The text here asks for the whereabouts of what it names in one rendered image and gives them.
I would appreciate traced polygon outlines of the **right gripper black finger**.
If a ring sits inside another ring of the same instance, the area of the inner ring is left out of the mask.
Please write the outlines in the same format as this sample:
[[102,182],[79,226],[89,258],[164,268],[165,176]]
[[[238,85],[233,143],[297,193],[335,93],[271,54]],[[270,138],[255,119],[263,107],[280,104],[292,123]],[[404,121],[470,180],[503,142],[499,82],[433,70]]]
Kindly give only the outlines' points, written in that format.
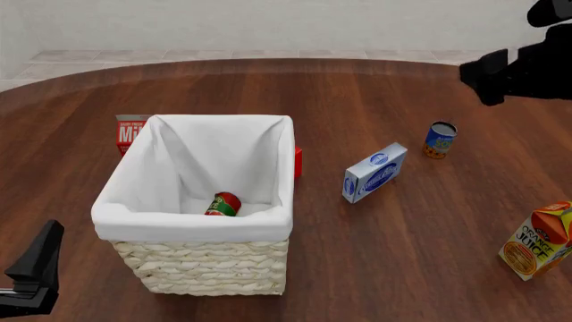
[[507,93],[507,75],[500,72],[476,74],[472,77],[472,88],[485,106],[502,104]]
[[499,72],[508,66],[508,54],[509,51],[505,48],[483,55],[476,61],[461,64],[459,67],[461,82],[466,85],[476,85],[477,82],[484,77]]

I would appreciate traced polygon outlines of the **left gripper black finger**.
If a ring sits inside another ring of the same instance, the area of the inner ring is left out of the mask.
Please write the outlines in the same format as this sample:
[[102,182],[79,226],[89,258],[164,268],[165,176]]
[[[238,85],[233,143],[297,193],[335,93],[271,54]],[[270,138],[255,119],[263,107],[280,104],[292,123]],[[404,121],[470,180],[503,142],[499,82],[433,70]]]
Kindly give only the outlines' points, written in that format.
[[48,220],[27,250],[4,271],[12,278],[15,291],[59,290],[58,259],[63,233],[63,225]]

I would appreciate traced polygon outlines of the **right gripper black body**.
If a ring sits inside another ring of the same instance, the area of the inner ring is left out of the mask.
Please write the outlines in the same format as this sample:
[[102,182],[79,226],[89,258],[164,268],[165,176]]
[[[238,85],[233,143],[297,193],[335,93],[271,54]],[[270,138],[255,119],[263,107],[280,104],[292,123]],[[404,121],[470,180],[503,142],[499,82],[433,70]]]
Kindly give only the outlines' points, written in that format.
[[542,98],[539,85],[535,79],[536,56],[543,50],[543,43],[521,47],[517,51],[517,59],[509,65],[507,74],[508,93],[510,96]]

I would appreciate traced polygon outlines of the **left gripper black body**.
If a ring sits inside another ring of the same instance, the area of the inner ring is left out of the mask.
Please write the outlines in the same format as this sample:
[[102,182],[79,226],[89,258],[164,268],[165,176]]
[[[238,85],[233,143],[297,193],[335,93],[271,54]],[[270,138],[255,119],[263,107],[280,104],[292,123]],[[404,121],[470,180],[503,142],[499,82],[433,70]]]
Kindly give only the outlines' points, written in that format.
[[39,284],[16,284],[0,289],[0,316],[49,315],[58,299],[58,292]]

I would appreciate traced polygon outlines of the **blue alphabet soup can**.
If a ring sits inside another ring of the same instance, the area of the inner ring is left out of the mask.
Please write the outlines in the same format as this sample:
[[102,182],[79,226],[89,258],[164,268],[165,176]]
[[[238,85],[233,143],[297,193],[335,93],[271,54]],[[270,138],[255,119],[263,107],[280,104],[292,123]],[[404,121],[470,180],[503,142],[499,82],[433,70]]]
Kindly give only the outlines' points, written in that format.
[[437,121],[429,128],[422,151],[428,157],[442,159],[446,157],[457,136],[458,130],[455,125]]

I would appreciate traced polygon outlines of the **white-lined wicker basket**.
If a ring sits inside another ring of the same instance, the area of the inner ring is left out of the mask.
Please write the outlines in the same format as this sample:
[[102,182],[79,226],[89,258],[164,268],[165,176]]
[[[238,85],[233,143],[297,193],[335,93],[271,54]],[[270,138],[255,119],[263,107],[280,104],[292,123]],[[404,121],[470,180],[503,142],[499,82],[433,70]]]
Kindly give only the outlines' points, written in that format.
[[[91,209],[150,292],[282,294],[293,227],[293,122],[269,114],[156,114]],[[218,192],[237,216],[206,216]]]

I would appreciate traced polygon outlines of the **red green tomato sauce can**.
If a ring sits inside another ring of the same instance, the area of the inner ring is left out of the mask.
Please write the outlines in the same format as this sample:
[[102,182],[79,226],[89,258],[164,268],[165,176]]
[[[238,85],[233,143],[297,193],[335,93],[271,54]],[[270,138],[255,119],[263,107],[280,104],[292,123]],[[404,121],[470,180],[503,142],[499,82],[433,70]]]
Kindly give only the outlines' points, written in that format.
[[205,212],[206,216],[237,216],[241,202],[230,192],[218,192]]

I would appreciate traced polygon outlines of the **blue white cream cheese box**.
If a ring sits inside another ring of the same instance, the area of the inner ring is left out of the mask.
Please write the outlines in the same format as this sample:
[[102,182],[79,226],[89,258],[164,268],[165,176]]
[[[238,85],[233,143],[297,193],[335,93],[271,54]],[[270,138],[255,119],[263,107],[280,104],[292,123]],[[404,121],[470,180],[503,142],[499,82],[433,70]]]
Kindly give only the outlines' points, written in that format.
[[395,142],[345,171],[342,196],[357,203],[400,173],[408,150]]

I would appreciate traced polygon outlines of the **red white milk carton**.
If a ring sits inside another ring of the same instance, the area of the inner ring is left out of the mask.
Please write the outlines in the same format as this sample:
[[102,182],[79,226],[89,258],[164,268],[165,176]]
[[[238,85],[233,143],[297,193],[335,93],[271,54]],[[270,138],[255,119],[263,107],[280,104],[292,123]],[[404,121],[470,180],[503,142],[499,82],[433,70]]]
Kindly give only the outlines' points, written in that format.
[[124,156],[151,115],[118,114],[115,117],[117,120],[116,146]]

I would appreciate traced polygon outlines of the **orange juice carton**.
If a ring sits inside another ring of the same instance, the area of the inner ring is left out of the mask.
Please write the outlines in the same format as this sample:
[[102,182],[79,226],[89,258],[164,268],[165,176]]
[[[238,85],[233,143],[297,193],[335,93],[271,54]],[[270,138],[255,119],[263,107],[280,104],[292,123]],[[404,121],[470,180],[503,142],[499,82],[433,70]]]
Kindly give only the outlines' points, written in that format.
[[499,256],[529,281],[572,253],[572,201],[537,208],[500,248]]

